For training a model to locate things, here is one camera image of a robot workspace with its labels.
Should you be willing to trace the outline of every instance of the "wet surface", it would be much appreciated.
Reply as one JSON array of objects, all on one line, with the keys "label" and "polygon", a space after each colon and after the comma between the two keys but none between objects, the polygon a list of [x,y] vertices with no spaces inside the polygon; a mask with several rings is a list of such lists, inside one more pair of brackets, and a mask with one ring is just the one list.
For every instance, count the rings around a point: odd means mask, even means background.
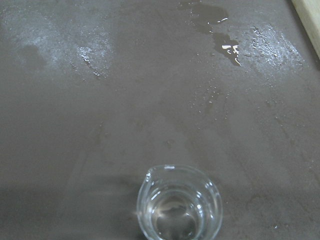
[{"label": "wet surface", "polygon": [[216,239],[320,239],[319,60],[290,1],[3,0],[0,56],[0,239],[144,239],[168,163],[217,184]]}]

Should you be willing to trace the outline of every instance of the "clear glass container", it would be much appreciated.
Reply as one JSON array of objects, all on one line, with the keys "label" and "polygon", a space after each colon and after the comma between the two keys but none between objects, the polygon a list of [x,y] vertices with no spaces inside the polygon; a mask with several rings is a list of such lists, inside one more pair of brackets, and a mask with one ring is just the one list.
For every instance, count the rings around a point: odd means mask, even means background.
[{"label": "clear glass container", "polygon": [[223,218],[217,187],[202,171],[186,165],[150,168],[136,209],[149,240],[212,240]]}]

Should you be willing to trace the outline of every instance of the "wooden object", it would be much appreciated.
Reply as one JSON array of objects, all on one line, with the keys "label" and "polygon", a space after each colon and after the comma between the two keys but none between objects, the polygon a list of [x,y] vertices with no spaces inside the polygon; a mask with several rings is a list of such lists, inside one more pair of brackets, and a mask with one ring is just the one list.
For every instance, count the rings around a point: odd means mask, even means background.
[{"label": "wooden object", "polygon": [[320,0],[292,0],[292,3],[320,58]]}]

